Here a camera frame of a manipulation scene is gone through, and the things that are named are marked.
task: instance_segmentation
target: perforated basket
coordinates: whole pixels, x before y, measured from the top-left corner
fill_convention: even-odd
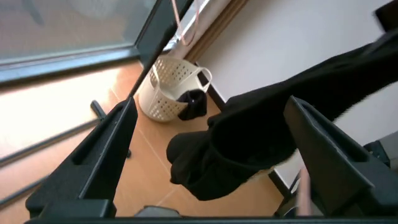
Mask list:
[[[200,72],[209,80],[204,86],[198,78]],[[171,121],[188,105],[176,99],[188,90],[207,92],[211,79],[207,68],[197,67],[186,60],[160,56],[142,83],[139,106],[150,119]]]

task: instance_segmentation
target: pink cable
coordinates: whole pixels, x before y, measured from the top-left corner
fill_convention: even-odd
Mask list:
[[[193,27],[193,34],[192,34],[192,37],[191,37],[191,39],[188,41],[188,43],[185,41],[185,37],[184,37],[184,35],[183,35],[183,30],[182,30],[182,28],[181,28],[181,21],[180,21],[180,16],[178,15],[178,9],[177,9],[177,3],[175,3],[175,0],[172,0],[172,5],[173,5],[173,10],[174,10],[174,16],[175,16],[175,21],[176,21],[176,23],[177,23],[177,27],[178,27],[178,29],[181,31],[181,42],[182,42],[182,44],[184,45],[184,46],[189,46],[191,43],[192,43],[192,41],[193,41],[193,39],[195,38],[195,34],[196,34],[196,32],[197,32],[197,29],[198,29],[198,23],[199,23],[199,5],[198,5],[198,1],[197,0],[193,0],[193,1],[195,1],[195,6],[196,6],[196,9],[197,9],[197,13],[196,13],[196,16],[195,16],[195,25],[194,25],[194,27]]]

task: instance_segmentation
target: wooden trim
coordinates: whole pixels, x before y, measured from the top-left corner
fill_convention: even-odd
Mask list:
[[[212,25],[209,26],[206,32],[198,40],[198,42],[192,47],[191,51],[188,52],[188,54],[185,56],[185,60],[196,62],[248,1],[249,0],[230,1],[221,14],[214,20]]]

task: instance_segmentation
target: black fabric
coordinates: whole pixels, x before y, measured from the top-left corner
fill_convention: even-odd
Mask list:
[[[298,75],[230,98],[208,119],[208,130],[176,135],[167,147],[171,182],[199,200],[228,195],[257,171],[288,159],[296,149],[283,117],[291,95],[329,120],[398,80],[398,38],[332,57]]]
[[[186,91],[177,101],[188,103],[188,106],[178,115],[182,121],[188,121],[207,114],[207,97],[202,90]]]

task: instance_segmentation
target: laundry basket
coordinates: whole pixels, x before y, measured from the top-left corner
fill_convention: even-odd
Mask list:
[[[209,81],[204,86],[198,78],[200,72]],[[171,121],[188,105],[176,100],[188,90],[201,89],[207,92],[211,79],[207,68],[197,67],[186,60],[160,56],[142,83],[139,106],[150,119]]]

